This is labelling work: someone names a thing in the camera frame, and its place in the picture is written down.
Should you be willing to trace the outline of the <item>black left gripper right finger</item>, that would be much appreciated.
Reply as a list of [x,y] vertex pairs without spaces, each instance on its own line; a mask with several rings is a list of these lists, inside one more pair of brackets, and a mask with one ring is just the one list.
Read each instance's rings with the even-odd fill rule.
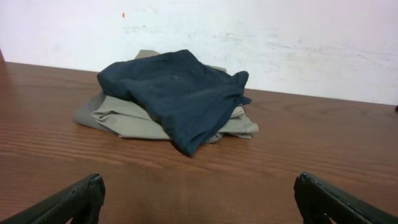
[[397,217],[308,172],[296,178],[294,198],[304,224],[397,224]]

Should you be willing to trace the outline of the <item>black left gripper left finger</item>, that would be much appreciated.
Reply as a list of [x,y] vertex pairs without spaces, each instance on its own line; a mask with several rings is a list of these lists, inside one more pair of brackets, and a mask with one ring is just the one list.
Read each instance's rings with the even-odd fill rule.
[[106,188],[99,174],[91,174],[2,224],[97,224]]

